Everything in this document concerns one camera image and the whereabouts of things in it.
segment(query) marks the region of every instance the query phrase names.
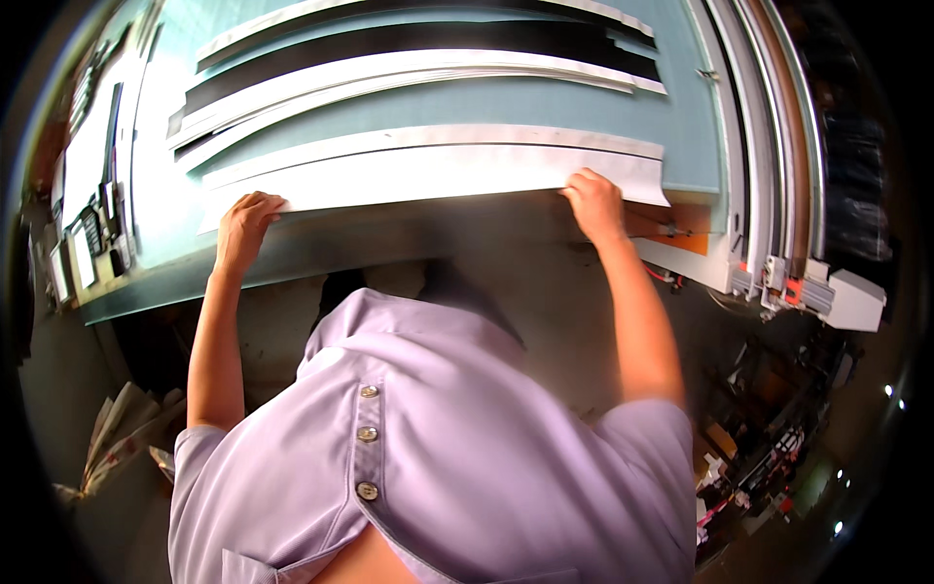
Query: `light blue table surface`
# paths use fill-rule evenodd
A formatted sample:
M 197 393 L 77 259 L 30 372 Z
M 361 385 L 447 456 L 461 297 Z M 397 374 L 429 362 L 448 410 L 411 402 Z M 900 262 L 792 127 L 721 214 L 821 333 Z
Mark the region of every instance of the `light blue table surface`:
M 167 0 L 163 29 L 147 68 L 137 110 L 133 200 L 137 266 L 153 268 L 215 243 L 196 235 L 203 217 L 201 176 L 268 152 L 357 132 L 427 124 L 517 123 L 623 135 L 665 147 L 663 187 L 721 193 L 723 152 L 710 81 L 684 0 L 604 0 L 650 25 L 658 50 L 622 37 L 618 46 L 656 60 L 668 95 L 624 94 L 541 78 L 465 79 L 373 93 L 306 112 L 225 150 L 190 173 L 174 168 L 165 148 L 167 121 L 184 105 L 184 92 L 231 63 L 195 75 L 195 52 L 237 24 L 291 4 L 288 1 Z M 489 9 L 413 9 L 347 19 L 279 39 L 269 50 L 314 36 L 410 21 L 542 18 Z M 713 226 L 723 228 L 726 197 L 715 205 Z

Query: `black strip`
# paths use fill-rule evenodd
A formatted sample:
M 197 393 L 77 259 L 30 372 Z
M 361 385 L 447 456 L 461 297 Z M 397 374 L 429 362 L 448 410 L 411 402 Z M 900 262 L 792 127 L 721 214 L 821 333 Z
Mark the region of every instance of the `black strip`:
M 553 2 L 543 2 L 542 0 L 366 0 L 365 2 L 353 2 L 340 7 L 325 8 L 265 28 L 208 55 L 198 62 L 197 72 L 201 73 L 209 66 L 218 64 L 224 59 L 233 57 L 237 53 L 250 50 L 262 43 L 269 42 L 280 36 L 293 33 L 315 24 L 389 10 L 449 7 L 507 8 L 536 14 L 563 16 L 576 21 L 608 28 L 653 49 L 655 48 L 655 39 L 637 28 L 633 28 L 620 21 L 599 14 L 594 14 L 593 12 L 588 12 L 579 8 L 566 7 L 560 4 L 554 4 Z
M 401 50 L 513 50 L 595 64 L 660 81 L 655 61 L 619 49 L 603 28 L 581 22 L 418 22 L 323 36 L 232 67 L 185 92 L 185 115 L 247 87 L 307 67 Z

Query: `person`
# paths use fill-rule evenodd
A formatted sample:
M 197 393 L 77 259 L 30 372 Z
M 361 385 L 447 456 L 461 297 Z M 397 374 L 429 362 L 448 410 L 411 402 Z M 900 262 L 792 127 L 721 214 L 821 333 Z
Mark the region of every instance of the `person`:
M 671 325 L 619 189 L 585 168 L 561 192 L 615 313 L 621 404 L 592 427 L 522 373 L 496 319 L 367 288 L 317 323 L 295 382 L 244 417 L 237 299 L 282 199 L 233 206 L 175 446 L 175 582 L 691 579 L 692 433 Z

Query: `cutting table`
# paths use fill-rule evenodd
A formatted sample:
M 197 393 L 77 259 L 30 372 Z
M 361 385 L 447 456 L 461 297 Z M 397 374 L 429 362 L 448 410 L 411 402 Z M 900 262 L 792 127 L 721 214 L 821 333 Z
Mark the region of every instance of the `cutting table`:
M 808 308 L 829 312 L 828 303 L 818 302 L 827 298 L 819 293 L 829 290 L 819 262 L 824 169 L 818 128 L 796 52 L 771 1 L 602 3 L 652 27 L 655 49 L 608 35 L 619 47 L 654 59 L 667 94 L 624 94 L 549 78 L 424 83 L 296 115 L 185 172 L 165 146 L 169 120 L 184 106 L 185 91 L 256 51 L 404 22 L 560 17 L 488 7 L 394 10 L 299 30 L 195 73 L 196 52 L 212 38 L 291 3 L 165 0 L 156 11 L 157 26 L 146 54 L 138 55 L 134 66 L 115 66 L 102 76 L 88 121 L 73 138 L 72 144 L 82 139 L 96 143 L 82 133 L 101 134 L 92 121 L 100 124 L 106 114 L 95 117 L 95 110 L 109 108 L 108 88 L 123 82 L 116 180 L 130 203 L 133 261 L 121 276 L 77 287 L 84 320 L 107 320 L 203 294 L 215 246 L 213 233 L 197 234 L 205 216 L 205 174 L 315 140 L 458 123 L 565 127 L 661 145 L 661 186 L 675 207 L 688 212 L 653 214 L 645 233 L 638 234 L 644 236 L 636 239 L 646 261 L 771 309 L 788 299 L 789 278 L 804 281 L 803 288 L 814 298 Z M 115 35 L 147 6 L 141 0 L 125 3 L 105 35 Z M 80 207 L 69 206 L 69 198 L 80 199 L 72 192 L 90 188 L 80 182 L 90 185 L 97 176 L 91 172 L 82 178 L 81 171 L 73 169 L 94 167 L 100 158 L 93 148 L 69 147 L 64 223 Z M 570 210 L 553 192 L 290 213 L 270 229 L 245 286 L 453 255 L 472 247 L 581 238 Z

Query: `person's left hand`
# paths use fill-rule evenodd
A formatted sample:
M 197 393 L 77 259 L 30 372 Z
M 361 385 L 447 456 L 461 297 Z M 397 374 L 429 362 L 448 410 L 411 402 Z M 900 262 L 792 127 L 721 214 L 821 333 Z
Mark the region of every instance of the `person's left hand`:
M 278 221 L 276 210 L 285 199 L 276 194 L 254 191 L 240 197 L 220 220 L 218 258 L 214 272 L 233 278 L 243 278 L 260 252 L 262 238 L 272 221 Z

